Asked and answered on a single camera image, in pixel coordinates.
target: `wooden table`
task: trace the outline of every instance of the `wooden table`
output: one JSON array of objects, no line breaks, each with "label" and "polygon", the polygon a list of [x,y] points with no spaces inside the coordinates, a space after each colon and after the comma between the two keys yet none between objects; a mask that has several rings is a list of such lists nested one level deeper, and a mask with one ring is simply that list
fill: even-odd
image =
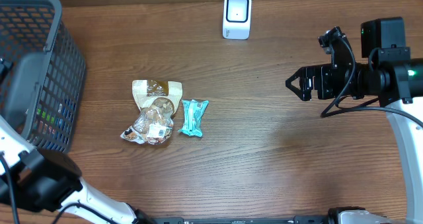
[{"label": "wooden table", "polygon": [[[404,17],[412,57],[423,57],[423,0],[254,1],[245,41],[222,38],[222,8],[64,9],[87,59],[70,152],[84,178],[151,216],[285,217],[360,205],[404,218],[401,164],[384,113],[321,119],[330,101],[301,102],[285,80],[302,66],[329,63],[317,36],[333,26],[363,60],[360,24],[380,17]],[[174,131],[157,147],[120,139],[139,114],[136,79],[180,81],[184,99],[209,100],[203,138]],[[180,105],[176,129],[183,117]],[[0,212],[0,222],[10,223],[10,207]],[[23,223],[49,223],[54,215],[20,211]],[[61,223],[84,221],[65,215]]]}]

